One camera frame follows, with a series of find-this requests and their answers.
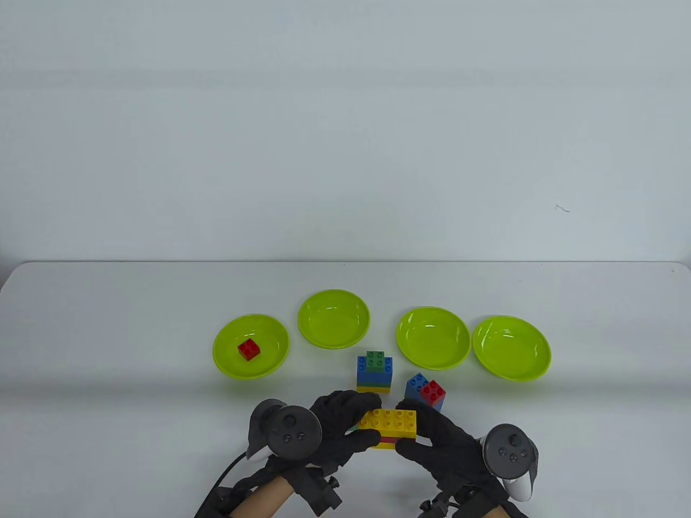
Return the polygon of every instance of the bowl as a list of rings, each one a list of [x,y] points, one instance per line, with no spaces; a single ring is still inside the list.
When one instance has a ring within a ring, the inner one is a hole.
[[[552,350],[537,327],[514,316],[494,316],[477,326],[473,350],[492,374],[511,381],[533,381],[552,362]]]
[[[252,339],[260,353],[247,361],[238,346]],[[214,361],[231,378],[263,378],[277,370],[290,352],[290,336],[275,318],[268,315],[245,315],[221,329],[214,341]]]
[[[307,341],[317,347],[344,349],[367,334],[370,310],[360,297],[349,291],[320,291],[302,304],[298,327]]]
[[[471,353],[468,327],[441,307],[419,307],[406,314],[396,341],[404,356],[423,369],[453,369]]]

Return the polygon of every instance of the gloved hand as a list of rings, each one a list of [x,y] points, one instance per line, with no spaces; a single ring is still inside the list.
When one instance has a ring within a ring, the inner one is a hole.
[[[336,462],[344,466],[354,453],[379,444],[381,434],[376,430],[355,430],[346,435],[365,413],[377,408],[381,408],[381,398],[374,392],[337,390],[318,398],[310,410],[321,423],[321,445],[307,463],[323,466]]]
[[[503,506],[512,518],[525,516],[508,502],[509,494],[504,486],[487,469],[479,441],[453,424],[448,417],[420,401],[404,399],[396,408],[415,410],[417,434],[432,441],[432,446],[426,446],[412,439],[401,439],[396,442],[398,454],[417,462],[438,483],[450,474],[463,479],[465,487],[455,495],[459,503],[474,489],[483,492],[497,506]]]
[[[240,480],[234,489],[244,492],[263,486],[295,468],[330,464],[335,470],[338,466],[344,466],[354,453],[363,452],[381,440],[381,434],[376,430],[355,430],[346,435],[366,412],[377,408],[381,408],[381,398],[373,392],[337,390],[318,398],[310,407],[321,424],[321,444],[316,452],[300,461],[286,461],[272,455],[264,468]]]

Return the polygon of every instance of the blue lego brick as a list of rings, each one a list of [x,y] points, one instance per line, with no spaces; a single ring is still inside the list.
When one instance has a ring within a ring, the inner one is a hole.
[[[429,381],[427,381],[427,378],[425,378],[421,372],[418,372],[416,376],[410,378],[406,383],[406,393],[404,397],[406,399],[417,399],[418,401],[425,403],[420,396],[420,390],[422,390],[422,388],[428,383]]]
[[[393,358],[384,359],[384,372],[368,372],[367,357],[357,357],[357,385],[361,387],[390,387],[393,379]]]

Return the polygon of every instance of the red lego brick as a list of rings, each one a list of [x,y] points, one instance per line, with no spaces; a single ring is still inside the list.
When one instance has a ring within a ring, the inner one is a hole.
[[[246,342],[241,343],[238,346],[238,351],[243,355],[243,358],[247,361],[252,360],[255,356],[261,353],[259,346],[251,338]]]
[[[442,401],[444,396],[446,396],[446,390],[441,388],[436,381],[430,381],[420,391],[420,398],[431,407]]]

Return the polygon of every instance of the cable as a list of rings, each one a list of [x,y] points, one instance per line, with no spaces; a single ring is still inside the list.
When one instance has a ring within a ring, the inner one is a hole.
[[[230,466],[228,466],[227,468],[225,468],[225,471],[221,474],[221,476],[218,478],[218,480],[216,481],[216,483],[214,484],[214,486],[211,488],[211,490],[209,491],[209,494],[207,495],[207,497],[206,497],[206,498],[204,499],[204,501],[202,502],[202,505],[199,506],[199,510],[198,510],[197,513],[194,515],[194,518],[200,518],[200,514],[199,514],[199,513],[202,512],[202,509],[203,509],[204,506],[206,505],[206,503],[207,503],[207,501],[209,500],[211,494],[214,492],[214,490],[215,490],[218,486],[220,486],[220,483],[223,482],[223,479],[226,477],[226,475],[230,472],[231,469],[235,468],[236,464],[237,464],[238,462],[240,462],[240,461],[243,459],[244,456],[245,456],[245,453],[244,453],[244,452],[243,452],[243,453],[240,453],[240,455],[238,455],[238,458],[235,459],[234,461],[232,461],[232,462],[230,463]]]

